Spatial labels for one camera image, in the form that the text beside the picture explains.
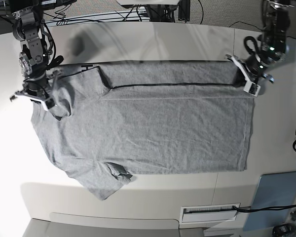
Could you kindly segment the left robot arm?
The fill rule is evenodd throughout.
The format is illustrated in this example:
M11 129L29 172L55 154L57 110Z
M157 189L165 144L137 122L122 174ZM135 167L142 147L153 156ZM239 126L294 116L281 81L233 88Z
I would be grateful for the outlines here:
M241 67L238 70L243 78L257 84L268 67L280 62L288 53L287 31L290 27L290 0L263 0L261 2L262 30L259 37L247 36L243 39L244 48L249 54L246 60L228 56Z

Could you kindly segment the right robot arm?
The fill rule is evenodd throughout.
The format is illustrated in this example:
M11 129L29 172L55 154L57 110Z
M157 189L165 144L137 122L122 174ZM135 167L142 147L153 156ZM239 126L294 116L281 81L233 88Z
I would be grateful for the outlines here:
M56 7L71 5L76 0L8 0L11 14L15 16L13 23L13 35L21 42L22 51L19 54L19 64L21 67L23 80L23 90L17 91L10 98L28 97L32 101L47 104L47 108L54 106L52 91L55 82L50 84L48 81L57 76L48 76L48 71L58 67L64 60L63 56L56 57L56 44L53 36L43 18L45 10L52 10ZM273 23L270 23L268 4L262 1L261 15L263 28L257 40L266 42L265 37L273 37ZM99 51L95 41L88 33L80 31L78 35L72 37L64 45L72 57L80 57L86 53L91 53L94 49Z

